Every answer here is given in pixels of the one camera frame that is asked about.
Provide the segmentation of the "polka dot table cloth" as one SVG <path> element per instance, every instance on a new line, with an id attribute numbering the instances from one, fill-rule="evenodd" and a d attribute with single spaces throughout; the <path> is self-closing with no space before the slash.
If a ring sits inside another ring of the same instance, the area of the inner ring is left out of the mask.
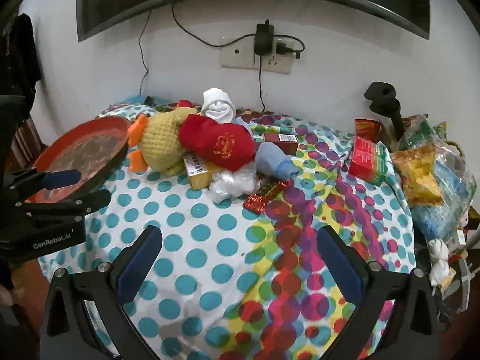
<path id="1" fill-rule="evenodd" d="M 46 277 L 91 271 L 160 228 L 162 250 L 125 311 L 162 359 L 318 359 L 354 311 L 317 252 L 326 224 L 367 261 L 401 273 L 416 265 L 395 172 L 379 186 L 350 175 L 351 133 L 272 112 L 241 117 L 256 141 L 291 133 L 299 142 L 298 175 L 262 214 L 240 197 L 214 203 L 186 174 L 123 164 L 104 185 L 109 206 L 86 219 L 85 242 L 39 259 Z"/>

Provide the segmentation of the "green clear snack bag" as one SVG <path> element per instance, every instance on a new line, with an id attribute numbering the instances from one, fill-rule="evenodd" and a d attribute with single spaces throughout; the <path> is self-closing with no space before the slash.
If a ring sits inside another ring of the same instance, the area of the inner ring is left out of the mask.
<path id="1" fill-rule="evenodd" d="M 403 119 L 404 133 L 397 144 L 397 150 L 411 150 L 447 140 L 447 123 L 431 126 L 428 115 L 414 115 Z"/>

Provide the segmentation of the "red round tray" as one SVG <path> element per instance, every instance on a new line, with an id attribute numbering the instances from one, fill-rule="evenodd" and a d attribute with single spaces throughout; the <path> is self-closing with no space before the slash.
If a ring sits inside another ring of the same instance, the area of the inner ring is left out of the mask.
<path id="1" fill-rule="evenodd" d="M 42 172 L 78 170 L 80 181 L 51 191 L 43 189 L 28 199 L 30 203 L 57 203 L 100 188 L 125 159 L 130 125 L 124 117 L 104 116 L 62 135 L 45 149 L 34 166 Z"/>

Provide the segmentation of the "red foil candy bar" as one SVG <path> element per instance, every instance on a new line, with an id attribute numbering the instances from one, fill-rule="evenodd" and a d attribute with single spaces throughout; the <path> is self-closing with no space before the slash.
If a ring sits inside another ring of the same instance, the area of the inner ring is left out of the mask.
<path id="1" fill-rule="evenodd" d="M 243 208 L 256 214 L 263 213 L 265 207 L 274 200 L 288 184 L 288 181 L 276 180 L 271 177 L 262 179 L 259 188 L 243 202 Z"/>

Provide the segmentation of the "yellow medicine box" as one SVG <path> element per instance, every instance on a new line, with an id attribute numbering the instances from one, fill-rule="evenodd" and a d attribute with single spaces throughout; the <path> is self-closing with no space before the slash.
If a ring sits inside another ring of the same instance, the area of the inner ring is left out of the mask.
<path id="1" fill-rule="evenodd" d="M 207 189 L 212 183 L 213 175 L 222 168 L 210 163 L 196 154 L 190 153 L 183 158 L 191 189 Z"/>

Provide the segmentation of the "yellow knitted duck toy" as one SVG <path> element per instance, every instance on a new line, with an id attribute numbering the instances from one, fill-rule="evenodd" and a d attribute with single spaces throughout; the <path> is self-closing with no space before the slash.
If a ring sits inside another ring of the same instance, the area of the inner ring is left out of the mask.
<path id="1" fill-rule="evenodd" d="M 128 155 L 129 170 L 145 172 L 150 168 L 166 176 L 181 172 L 186 149 L 178 134 L 187 117 L 197 113 L 193 107 L 181 106 L 151 117 L 139 115 L 127 132 L 128 146 L 138 147 Z"/>

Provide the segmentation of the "blue plastic bag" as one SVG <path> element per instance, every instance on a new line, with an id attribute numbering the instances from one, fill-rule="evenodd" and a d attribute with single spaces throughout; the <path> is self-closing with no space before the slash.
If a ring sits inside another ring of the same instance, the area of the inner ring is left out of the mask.
<path id="1" fill-rule="evenodd" d="M 441 205 L 413 205 L 414 227 L 429 241 L 447 240 L 460 225 L 470 207 L 477 183 L 465 159 L 445 145 L 435 145 L 433 177 L 439 186 Z"/>

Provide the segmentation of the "black power adapter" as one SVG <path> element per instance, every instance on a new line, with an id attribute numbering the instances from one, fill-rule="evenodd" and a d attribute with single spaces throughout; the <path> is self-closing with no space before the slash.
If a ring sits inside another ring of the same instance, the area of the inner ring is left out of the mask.
<path id="1" fill-rule="evenodd" d="M 256 24 L 254 36 L 254 52 L 259 57 L 272 53 L 274 26 L 267 19 L 264 23 Z"/>

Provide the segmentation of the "red sock with gold print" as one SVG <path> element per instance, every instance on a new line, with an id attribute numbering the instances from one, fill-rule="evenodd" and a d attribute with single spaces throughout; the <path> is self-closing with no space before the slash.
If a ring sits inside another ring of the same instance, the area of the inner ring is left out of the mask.
<path id="1" fill-rule="evenodd" d="M 255 143 L 242 125 L 219 124 L 203 115 L 188 115 L 178 133 L 181 146 L 220 168 L 236 172 L 254 161 Z"/>

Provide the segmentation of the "clear plastic bag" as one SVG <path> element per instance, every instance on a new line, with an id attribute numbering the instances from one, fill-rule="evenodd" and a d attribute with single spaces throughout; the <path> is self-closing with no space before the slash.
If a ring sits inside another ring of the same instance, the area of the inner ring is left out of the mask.
<path id="1" fill-rule="evenodd" d="M 235 172 L 228 170 L 214 171 L 209 185 L 209 196 L 215 204 L 222 203 L 230 197 L 251 195 L 259 187 L 256 164 L 242 166 Z"/>

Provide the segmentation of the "light blue sock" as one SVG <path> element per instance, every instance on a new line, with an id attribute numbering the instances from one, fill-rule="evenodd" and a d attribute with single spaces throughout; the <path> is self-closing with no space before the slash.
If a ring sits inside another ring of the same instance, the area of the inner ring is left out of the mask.
<path id="1" fill-rule="evenodd" d="M 299 174 L 299 167 L 277 145 L 262 142 L 256 152 L 256 169 L 265 176 L 278 180 L 289 180 Z"/>

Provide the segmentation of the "white wall socket plate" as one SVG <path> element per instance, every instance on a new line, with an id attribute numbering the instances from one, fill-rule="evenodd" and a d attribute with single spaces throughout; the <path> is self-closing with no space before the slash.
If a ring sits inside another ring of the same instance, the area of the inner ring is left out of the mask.
<path id="1" fill-rule="evenodd" d="M 260 57 L 254 50 L 254 38 L 246 37 L 227 47 L 220 49 L 220 66 L 222 68 L 236 68 L 247 70 L 258 70 L 263 72 L 274 72 L 283 75 L 289 75 L 294 62 L 294 55 L 279 55 L 276 52 L 278 42 L 285 43 L 288 47 L 293 47 L 292 41 L 280 37 L 273 41 L 272 53 L 262 57 L 262 66 L 260 66 Z"/>

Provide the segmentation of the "red snack packet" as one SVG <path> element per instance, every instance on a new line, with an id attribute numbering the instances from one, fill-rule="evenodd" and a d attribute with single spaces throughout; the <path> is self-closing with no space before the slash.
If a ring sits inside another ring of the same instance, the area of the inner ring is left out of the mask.
<path id="1" fill-rule="evenodd" d="M 373 119 L 355 119 L 355 135 L 365 140 L 377 142 L 381 124 Z"/>

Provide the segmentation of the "yellow snack bag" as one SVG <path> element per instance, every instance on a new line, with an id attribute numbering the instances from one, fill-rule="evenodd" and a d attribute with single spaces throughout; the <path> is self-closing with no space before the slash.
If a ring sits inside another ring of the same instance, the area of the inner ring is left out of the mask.
<path id="1" fill-rule="evenodd" d="M 397 151 L 391 155 L 392 162 L 400 173 L 408 205 L 441 206 L 444 203 L 434 178 L 435 156 L 434 145 Z"/>

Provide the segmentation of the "black hanging garment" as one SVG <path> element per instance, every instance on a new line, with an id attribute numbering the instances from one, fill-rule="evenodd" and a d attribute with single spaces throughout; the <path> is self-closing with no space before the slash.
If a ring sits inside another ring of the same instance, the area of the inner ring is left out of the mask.
<path id="1" fill-rule="evenodd" d="M 31 116 L 39 80 L 41 68 L 32 21 L 21 14 L 1 37 L 1 98 L 24 99 L 17 109 L 1 101 L 1 169 L 7 169 L 13 160 L 26 167 L 41 153 L 41 139 Z"/>

